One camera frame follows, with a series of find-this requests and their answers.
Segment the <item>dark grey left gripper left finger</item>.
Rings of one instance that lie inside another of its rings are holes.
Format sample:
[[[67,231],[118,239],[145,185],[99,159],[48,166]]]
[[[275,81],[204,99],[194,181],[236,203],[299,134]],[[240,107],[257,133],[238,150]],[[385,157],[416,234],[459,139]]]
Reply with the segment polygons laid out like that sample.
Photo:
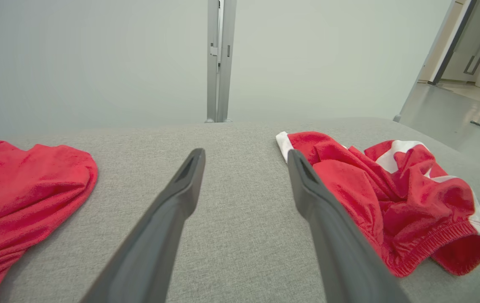
[[[196,148],[131,230],[80,303],[165,303],[184,223],[205,171]]]

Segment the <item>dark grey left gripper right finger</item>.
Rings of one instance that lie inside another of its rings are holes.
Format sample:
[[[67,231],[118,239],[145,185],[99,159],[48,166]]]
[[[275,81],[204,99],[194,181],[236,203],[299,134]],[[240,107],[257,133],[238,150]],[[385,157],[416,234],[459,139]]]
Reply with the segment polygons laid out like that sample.
[[[410,303],[302,153],[290,150],[287,163],[296,209],[309,223],[327,303]]]

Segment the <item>red white short-sleeve shirt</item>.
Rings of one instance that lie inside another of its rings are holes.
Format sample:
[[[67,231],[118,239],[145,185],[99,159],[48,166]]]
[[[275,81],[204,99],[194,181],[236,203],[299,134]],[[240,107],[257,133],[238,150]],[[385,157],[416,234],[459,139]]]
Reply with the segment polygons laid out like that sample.
[[[97,178],[85,151],[41,144],[22,150],[0,141],[0,284],[30,247],[84,204]]]

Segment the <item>red white shorts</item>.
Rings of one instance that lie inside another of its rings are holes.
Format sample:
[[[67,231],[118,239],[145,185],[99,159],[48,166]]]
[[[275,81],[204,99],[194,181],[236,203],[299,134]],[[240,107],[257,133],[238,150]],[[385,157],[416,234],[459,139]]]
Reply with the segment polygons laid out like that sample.
[[[480,265],[480,203],[419,141],[359,151],[319,132],[276,135],[282,156],[300,151],[397,277],[432,258],[456,276]]]

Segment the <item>grey metal stand frame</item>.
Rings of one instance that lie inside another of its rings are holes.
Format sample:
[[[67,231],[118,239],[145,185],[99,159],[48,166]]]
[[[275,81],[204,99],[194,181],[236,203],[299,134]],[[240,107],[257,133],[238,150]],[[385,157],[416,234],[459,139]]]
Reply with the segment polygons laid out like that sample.
[[[230,122],[228,109],[237,0],[207,0],[207,4],[207,111],[205,122]]]

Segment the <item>glass door with dark frame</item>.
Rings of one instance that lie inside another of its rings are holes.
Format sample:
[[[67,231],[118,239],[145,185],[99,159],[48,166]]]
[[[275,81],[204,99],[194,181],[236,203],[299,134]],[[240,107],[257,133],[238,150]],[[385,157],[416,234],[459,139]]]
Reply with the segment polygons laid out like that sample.
[[[453,0],[418,82],[474,82],[479,73],[480,0]]]

